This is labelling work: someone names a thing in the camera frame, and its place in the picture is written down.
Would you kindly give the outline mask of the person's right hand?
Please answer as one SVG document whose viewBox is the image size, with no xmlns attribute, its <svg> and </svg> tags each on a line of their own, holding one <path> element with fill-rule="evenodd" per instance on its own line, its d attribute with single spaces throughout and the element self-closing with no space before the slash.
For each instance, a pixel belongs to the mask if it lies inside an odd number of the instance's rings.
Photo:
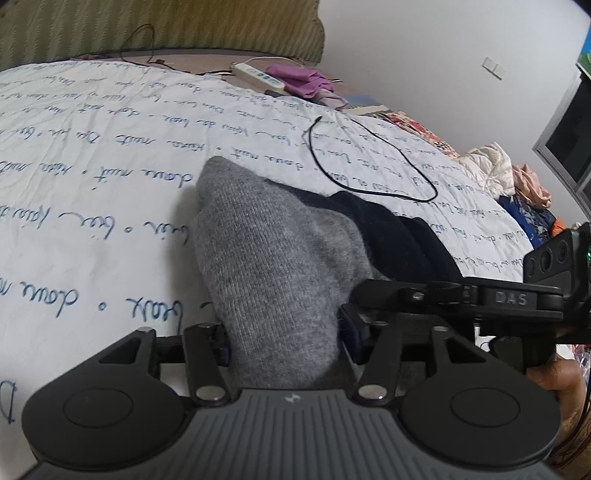
<svg viewBox="0 0 591 480">
<path fill-rule="evenodd" d="M 575 360 L 557 358 L 542 367 L 529 368 L 529 380 L 544 390 L 555 391 L 564 416 L 580 413 L 585 402 L 585 382 Z"/>
</svg>

